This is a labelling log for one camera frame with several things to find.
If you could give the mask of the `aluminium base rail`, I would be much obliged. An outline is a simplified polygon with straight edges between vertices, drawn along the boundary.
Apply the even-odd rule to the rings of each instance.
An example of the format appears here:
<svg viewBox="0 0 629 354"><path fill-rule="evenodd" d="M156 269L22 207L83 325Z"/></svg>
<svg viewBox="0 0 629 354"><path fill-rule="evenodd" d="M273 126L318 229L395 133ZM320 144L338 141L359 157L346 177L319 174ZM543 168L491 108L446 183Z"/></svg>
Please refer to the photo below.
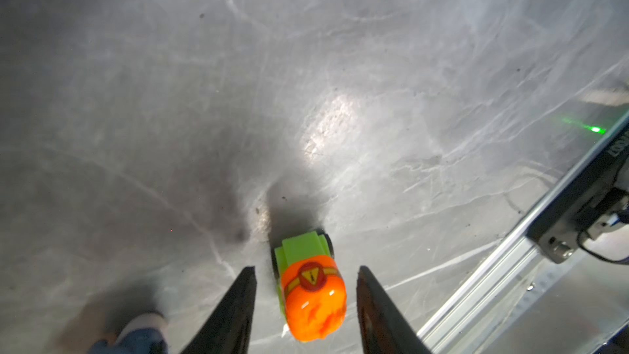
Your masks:
<svg viewBox="0 0 629 354"><path fill-rule="evenodd" d="M627 326L628 222L561 264L526 236L563 178L419 330L433 352L593 353Z"/></svg>

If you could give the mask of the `blue grey eeyore toy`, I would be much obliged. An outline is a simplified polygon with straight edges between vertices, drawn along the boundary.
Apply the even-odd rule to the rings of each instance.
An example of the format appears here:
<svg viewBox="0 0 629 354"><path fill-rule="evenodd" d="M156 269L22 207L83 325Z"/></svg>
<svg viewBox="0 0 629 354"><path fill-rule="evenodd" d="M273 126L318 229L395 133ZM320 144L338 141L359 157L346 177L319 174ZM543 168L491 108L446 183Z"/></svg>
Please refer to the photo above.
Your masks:
<svg viewBox="0 0 629 354"><path fill-rule="evenodd" d="M144 313L132 319L113 344L99 340L88 349L89 354L159 354L168 353L165 338L165 318L155 312Z"/></svg>

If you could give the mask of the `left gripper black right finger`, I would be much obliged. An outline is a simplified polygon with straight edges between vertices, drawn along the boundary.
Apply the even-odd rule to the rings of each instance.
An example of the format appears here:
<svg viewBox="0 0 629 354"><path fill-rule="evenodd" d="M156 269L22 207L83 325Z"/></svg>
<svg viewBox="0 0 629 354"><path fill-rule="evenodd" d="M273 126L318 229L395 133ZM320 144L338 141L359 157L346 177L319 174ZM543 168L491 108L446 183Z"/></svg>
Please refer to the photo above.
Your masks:
<svg viewBox="0 0 629 354"><path fill-rule="evenodd" d="M396 308L372 271L362 265L357 279L357 314L363 352L431 354Z"/></svg>

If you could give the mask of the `green orange toy car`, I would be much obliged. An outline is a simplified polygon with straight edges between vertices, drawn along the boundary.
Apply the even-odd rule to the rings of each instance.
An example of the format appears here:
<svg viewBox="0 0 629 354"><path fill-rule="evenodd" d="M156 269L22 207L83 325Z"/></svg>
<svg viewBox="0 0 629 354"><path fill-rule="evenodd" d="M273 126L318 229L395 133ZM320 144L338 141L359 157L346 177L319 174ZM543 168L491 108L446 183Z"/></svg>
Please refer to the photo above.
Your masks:
<svg viewBox="0 0 629 354"><path fill-rule="evenodd" d="M326 339L347 315L347 287L322 230L293 236L271 251L280 311L299 342Z"/></svg>

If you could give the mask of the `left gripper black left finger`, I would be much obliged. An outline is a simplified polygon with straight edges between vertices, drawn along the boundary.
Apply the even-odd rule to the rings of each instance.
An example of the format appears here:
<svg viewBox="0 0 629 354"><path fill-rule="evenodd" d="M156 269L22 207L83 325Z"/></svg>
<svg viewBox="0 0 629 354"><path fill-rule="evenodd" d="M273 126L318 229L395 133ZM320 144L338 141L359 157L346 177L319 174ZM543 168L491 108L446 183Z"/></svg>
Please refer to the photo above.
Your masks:
<svg viewBox="0 0 629 354"><path fill-rule="evenodd" d="M247 266L182 353L248 353L256 293L255 267Z"/></svg>

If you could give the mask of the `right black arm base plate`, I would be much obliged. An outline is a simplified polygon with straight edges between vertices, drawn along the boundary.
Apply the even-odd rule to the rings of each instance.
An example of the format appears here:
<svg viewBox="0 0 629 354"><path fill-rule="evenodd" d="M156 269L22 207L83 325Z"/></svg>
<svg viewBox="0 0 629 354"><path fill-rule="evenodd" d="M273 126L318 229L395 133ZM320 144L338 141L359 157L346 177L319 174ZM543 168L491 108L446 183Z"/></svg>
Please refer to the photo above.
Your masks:
<svg viewBox="0 0 629 354"><path fill-rule="evenodd" d="M628 128L617 129L574 167L533 218L529 238L555 264L628 222Z"/></svg>

